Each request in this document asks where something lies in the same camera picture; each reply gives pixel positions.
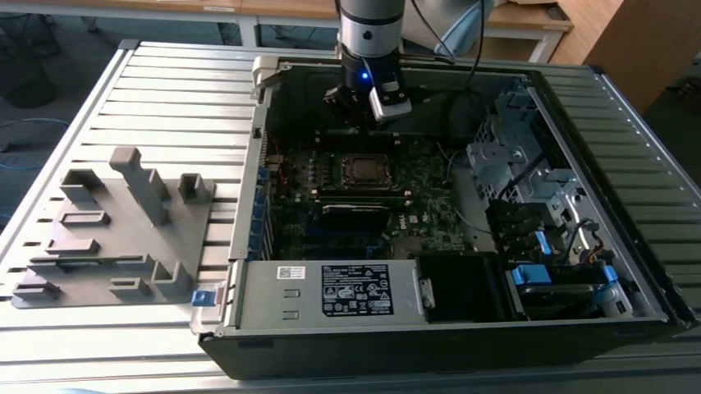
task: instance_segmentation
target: computer chassis side panel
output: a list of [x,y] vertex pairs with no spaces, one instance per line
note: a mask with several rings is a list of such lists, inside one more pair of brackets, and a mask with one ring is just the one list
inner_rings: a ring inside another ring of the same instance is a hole
[[232,379],[333,378],[383,373],[469,373],[576,364],[652,341],[658,322],[518,328],[214,337],[199,345]]

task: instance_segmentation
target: motherboard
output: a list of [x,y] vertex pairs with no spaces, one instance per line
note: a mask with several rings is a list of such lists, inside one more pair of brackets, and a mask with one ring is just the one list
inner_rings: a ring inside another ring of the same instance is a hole
[[271,146],[275,259],[407,259],[466,249],[435,141],[317,135]]

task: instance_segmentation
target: floor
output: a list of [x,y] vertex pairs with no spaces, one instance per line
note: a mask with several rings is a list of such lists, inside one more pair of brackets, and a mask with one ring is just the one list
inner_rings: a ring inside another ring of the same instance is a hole
[[[27,117],[54,117],[71,121],[90,90],[114,55],[122,39],[168,41],[190,44],[240,44],[235,26],[200,22],[136,21],[102,18],[99,32],[90,33],[80,18],[56,16],[54,34],[62,53],[46,60],[46,70],[59,88],[58,99],[41,108],[20,110],[0,99],[0,124]],[[287,39],[271,27],[262,28],[262,44],[286,48],[331,49],[337,33],[333,29],[279,28]],[[701,180],[701,155],[697,138],[701,128],[701,94],[678,100],[665,93],[645,118],[665,144],[673,150],[690,174]],[[16,167],[40,166],[62,137],[56,124],[19,124],[0,128],[0,164]],[[0,168],[0,229],[13,213],[39,170],[16,171]]]

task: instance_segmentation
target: black cable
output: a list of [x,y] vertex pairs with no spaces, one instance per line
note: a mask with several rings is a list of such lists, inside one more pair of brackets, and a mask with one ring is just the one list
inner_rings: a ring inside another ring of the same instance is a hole
[[479,59],[482,59],[482,47],[485,43],[485,0],[479,0],[479,6],[482,9],[479,10],[479,42],[478,42],[478,56],[474,58],[474,64],[473,69],[470,70],[470,75],[467,76],[467,79],[465,81],[465,87],[467,88],[470,86],[470,82],[473,81],[474,73],[478,70],[479,66]]
[[438,43],[441,44],[442,48],[446,50],[446,52],[449,53],[449,56],[451,59],[455,59],[455,56],[453,54],[453,51],[449,49],[449,46],[446,45],[446,43],[442,42],[442,39],[441,37],[438,37],[438,34],[435,33],[435,30],[433,27],[430,27],[430,23],[429,21],[426,20],[426,18],[423,17],[423,13],[421,12],[421,10],[418,9],[418,4],[417,4],[417,0],[411,0],[411,5],[414,6],[414,10],[417,10],[417,14],[418,14],[418,19],[421,19],[421,21],[423,22],[423,25],[426,26],[426,29],[429,29],[430,33],[434,35],[435,39],[438,40]]
[[503,187],[502,191],[499,191],[499,194],[497,195],[497,199],[502,199],[503,195],[509,191],[512,187],[518,185],[518,183],[524,180],[524,178],[533,172],[536,167],[538,166],[540,162],[542,162],[546,159],[546,154],[541,152],[538,157],[528,164],[526,168],[524,168],[524,171],[521,171],[521,174],[514,176],[514,179],[509,181],[506,186]]
[[565,249],[562,253],[562,261],[561,261],[562,264],[566,264],[568,260],[570,259],[570,251],[572,251],[572,246],[574,245],[574,239],[577,238],[577,232],[580,231],[582,226],[588,224],[589,222],[593,222],[590,218],[582,218],[582,220],[577,222],[577,224],[574,225],[574,229],[572,230],[572,233],[568,235],[568,242],[565,244]]

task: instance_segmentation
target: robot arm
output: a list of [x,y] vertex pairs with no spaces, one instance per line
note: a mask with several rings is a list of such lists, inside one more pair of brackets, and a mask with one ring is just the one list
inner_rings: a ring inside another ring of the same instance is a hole
[[378,122],[411,111],[399,69],[405,0],[341,0],[343,86],[366,99]]
[[[422,11],[429,11],[426,18],[442,21],[437,24],[438,34],[443,41],[449,39],[450,51],[469,48],[479,28],[479,4],[490,10],[493,0],[423,0],[419,3]],[[367,128],[369,123],[383,123],[411,112],[410,94],[399,68],[399,42],[405,34],[426,44],[422,41],[426,41],[429,30],[418,19],[413,2],[337,0],[337,7],[343,79],[341,86],[327,92],[326,102],[342,112],[341,116],[353,126]],[[411,23],[402,29],[405,16]],[[433,34],[427,42],[431,40],[435,42]],[[446,54],[441,45],[435,46],[435,52]]]

